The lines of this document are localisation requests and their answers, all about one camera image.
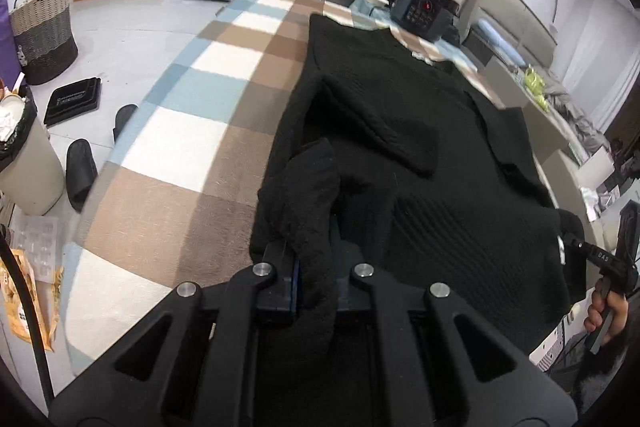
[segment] woven basket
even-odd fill
[[[71,32],[69,0],[27,0],[10,13],[18,60],[32,86],[49,82],[68,68],[78,47]]]

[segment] human hand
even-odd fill
[[[600,295],[601,291],[602,279],[596,282],[596,287],[591,294],[591,305],[587,310],[588,316],[584,320],[584,328],[589,331],[589,333],[593,333],[593,331],[602,325],[601,313],[604,311],[605,302],[602,295]],[[610,291],[609,296],[607,296],[607,304],[614,315],[609,331],[602,341],[603,346],[613,337],[617,336],[620,331],[625,329],[626,319],[629,313],[629,303],[626,302],[626,298],[623,295]]]

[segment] black trash bag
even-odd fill
[[[38,115],[38,108],[33,100],[33,93],[27,84],[22,84],[18,94],[25,99],[24,112],[6,142],[0,142],[0,172],[6,169],[22,150],[29,137],[31,126]]]

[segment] table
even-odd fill
[[[251,263],[257,191],[319,13],[388,27],[418,60],[431,43],[321,0],[234,0],[158,79],[118,138],[65,246],[61,318],[78,374],[174,286]],[[499,104],[475,71],[463,68]]]

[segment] purple bag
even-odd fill
[[[6,87],[12,89],[21,71],[9,20],[9,6],[6,0],[0,0],[0,78]]]

